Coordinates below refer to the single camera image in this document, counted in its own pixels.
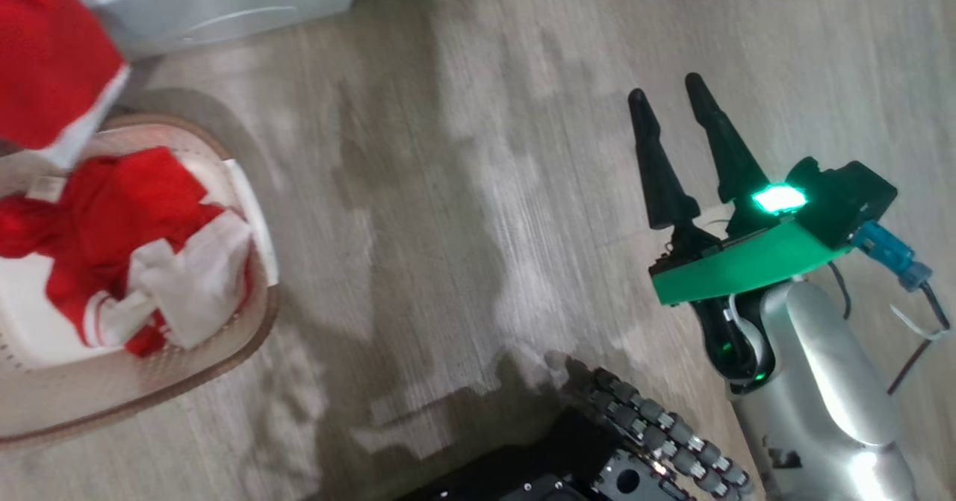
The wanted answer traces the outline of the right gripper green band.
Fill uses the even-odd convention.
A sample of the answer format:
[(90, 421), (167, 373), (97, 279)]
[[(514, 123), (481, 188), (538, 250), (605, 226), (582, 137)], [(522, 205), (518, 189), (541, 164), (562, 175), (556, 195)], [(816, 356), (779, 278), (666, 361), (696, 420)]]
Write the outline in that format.
[[(754, 201), (754, 195), (769, 186), (767, 175), (702, 75), (689, 73), (684, 86), (695, 119), (707, 135), (720, 202), (734, 206), (736, 221), (769, 221), (769, 214)], [(649, 226), (672, 229), (671, 249), (648, 270), (660, 304), (701, 302), (761, 289), (812, 272), (849, 252), (847, 241), (827, 246), (789, 217), (734, 240), (720, 239), (697, 226), (693, 221), (701, 215), (699, 205), (684, 192), (667, 158), (648, 96), (635, 88), (627, 103)]]

